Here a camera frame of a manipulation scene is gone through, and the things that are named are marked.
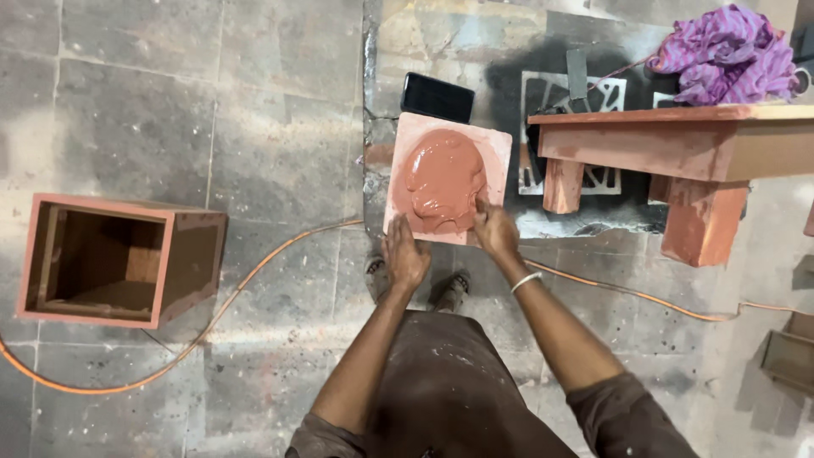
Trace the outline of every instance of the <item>black phone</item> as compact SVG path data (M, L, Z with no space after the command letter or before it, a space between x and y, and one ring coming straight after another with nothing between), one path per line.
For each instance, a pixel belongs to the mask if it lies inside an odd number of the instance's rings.
M401 111L469 124L475 92L446 81L407 73Z

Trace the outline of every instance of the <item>striped fabric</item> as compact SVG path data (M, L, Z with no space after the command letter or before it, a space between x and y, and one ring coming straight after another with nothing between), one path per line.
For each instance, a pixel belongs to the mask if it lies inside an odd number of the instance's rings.
M727 5L700 19L677 20L675 32L646 62L657 73L681 73L676 102L755 103L791 98L797 84L784 32L766 16Z

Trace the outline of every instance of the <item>silver bangle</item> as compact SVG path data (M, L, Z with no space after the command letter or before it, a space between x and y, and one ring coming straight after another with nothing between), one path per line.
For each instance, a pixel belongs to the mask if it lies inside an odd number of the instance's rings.
M527 281L529 281L529 280L531 280L533 278L540 278L542 275L543 275L543 272L534 272L533 274L526 275L525 277L523 277L522 280L517 282L517 284L514 286L514 288L511 289L511 293L514 294L514 291L517 288L520 288L521 284L524 284L524 283L526 283Z

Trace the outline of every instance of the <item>open box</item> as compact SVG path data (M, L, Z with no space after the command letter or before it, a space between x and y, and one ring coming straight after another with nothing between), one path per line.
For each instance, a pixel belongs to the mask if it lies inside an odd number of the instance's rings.
M35 194L17 315L158 328L217 291L225 225L193 207Z

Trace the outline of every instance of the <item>clay residue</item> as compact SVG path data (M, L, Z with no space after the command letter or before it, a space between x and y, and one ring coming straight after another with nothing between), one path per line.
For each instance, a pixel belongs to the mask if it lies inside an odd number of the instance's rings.
M464 134L434 130L405 162L405 186L421 232L464 232L474 225L475 198L486 196L484 160Z

